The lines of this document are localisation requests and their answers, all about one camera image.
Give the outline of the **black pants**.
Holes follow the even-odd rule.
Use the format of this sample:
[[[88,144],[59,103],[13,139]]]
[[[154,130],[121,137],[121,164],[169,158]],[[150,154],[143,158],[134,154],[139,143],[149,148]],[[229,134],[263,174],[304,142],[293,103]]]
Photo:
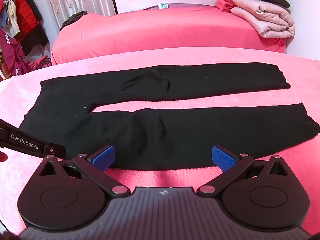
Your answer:
[[[213,165],[220,145],[255,158],[312,139],[319,124],[302,103],[281,106],[140,109],[96,112],[128,101],[177,101],[288,89],[272,64],[153,66],[41,82],[41,92],[20,129],[66,148],[66,158],[114,146],[114,167],[175,170]]]

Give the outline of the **hanging clothes rack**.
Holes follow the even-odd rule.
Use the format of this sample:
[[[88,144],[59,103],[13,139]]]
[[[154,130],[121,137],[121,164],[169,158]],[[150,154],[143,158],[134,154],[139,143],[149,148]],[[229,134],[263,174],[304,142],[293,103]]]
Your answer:
[[[1,0],[1,80],[52,65],[42,22],[33,0]]]

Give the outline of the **dark cloth on bed corner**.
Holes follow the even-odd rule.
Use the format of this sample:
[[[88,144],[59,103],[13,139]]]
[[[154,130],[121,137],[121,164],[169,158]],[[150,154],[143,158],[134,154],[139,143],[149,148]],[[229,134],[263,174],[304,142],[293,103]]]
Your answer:
[[[73,14],[72,16],[70,16],[67,20],[65,20],[63,22],[63,24],[61,25],[60,27],[60,30],[62,30],[64,27],[72,24],[72,23],[75,23],[76,21],[78,21],[80,18],[82,18],[82,16],[85,16],[87,15],[88,12],[87,11],[81,11],[81,12],[77,12],[75,14]]]

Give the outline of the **pink far bed cover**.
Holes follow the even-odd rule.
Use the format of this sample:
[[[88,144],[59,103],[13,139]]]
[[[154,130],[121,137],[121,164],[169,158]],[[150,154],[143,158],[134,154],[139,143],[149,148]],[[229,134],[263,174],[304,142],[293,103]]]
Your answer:
[[[281,38],[262,38],[245,20],[215,7],[178,7],[88,13],[64,27],[51,49],[53,64],[133,51],[179,47],[228,47],[286,51]]]

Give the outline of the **folded beige quilt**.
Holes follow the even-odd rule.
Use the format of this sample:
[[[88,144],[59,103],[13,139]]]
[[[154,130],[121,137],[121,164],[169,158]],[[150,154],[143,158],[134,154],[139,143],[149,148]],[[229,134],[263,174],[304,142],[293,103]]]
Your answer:
[[[295,35],[290,13],[273,3],[261,0],[232,0],[232,14],[246,20],[262,38],[289,38]]]

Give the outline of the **small white blue tag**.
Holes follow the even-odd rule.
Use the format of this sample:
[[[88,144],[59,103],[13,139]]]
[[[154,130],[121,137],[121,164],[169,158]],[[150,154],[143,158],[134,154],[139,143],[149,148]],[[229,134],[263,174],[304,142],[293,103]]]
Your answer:
[[[167,9],[169,7],[168,3],[159,3],[158,8],[159,9]]]

